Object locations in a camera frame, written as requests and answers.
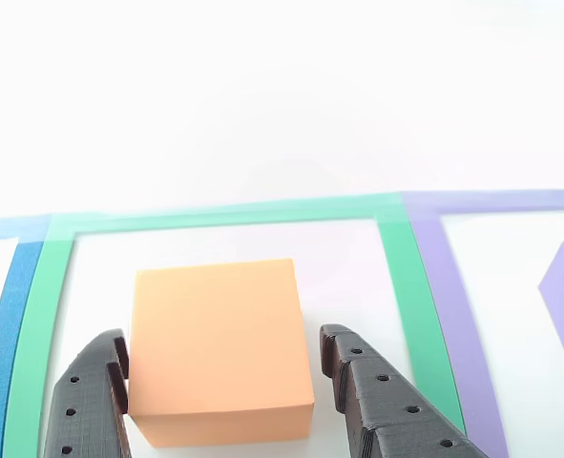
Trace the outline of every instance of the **orange cube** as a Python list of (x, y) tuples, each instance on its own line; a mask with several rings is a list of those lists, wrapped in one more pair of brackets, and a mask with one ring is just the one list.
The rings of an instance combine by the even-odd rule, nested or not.
[(292, 260), (141, 271), (129, 414), (154, 447), (309, 435), (314, 394)]

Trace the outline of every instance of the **blue tape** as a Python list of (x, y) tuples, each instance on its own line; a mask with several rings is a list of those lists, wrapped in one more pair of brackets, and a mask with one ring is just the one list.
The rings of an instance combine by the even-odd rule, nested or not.
[(0, 297), (0, 457), (14, 354), (49, 217), (0, 219), (0, 239), (19, 238)]

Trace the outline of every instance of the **tape square outline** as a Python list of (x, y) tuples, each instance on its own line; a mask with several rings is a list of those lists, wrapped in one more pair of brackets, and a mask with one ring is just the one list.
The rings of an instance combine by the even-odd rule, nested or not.
[(35, 457), (54, 320), (77, 235), (274, 222), (375, 219), (401, 312), (417, 387), (464, 430), (445, 341), (399, 193), (283, 200), (162, 215), (54, 216), (35, 269), (16, 348), (5, 458)]

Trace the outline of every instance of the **green tape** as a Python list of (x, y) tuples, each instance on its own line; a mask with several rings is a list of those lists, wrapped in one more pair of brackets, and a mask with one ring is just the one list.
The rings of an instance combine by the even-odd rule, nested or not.
[(75, 236), (333, 219), (377, 221), (407, 336), (416, 386), (464, 430), (445, 342), (405, 207), (400, 194), (381, 194), (231, 205), (170, 215), (53, 217), (33, 276), (16, 348), (4, 433), (4, 458), (37, 456), (52, 333)]
[(443, 330), (428, 278), (408, 222), (377, 217), (394, 284), (415, 386), (459, 430), (466, 433)]

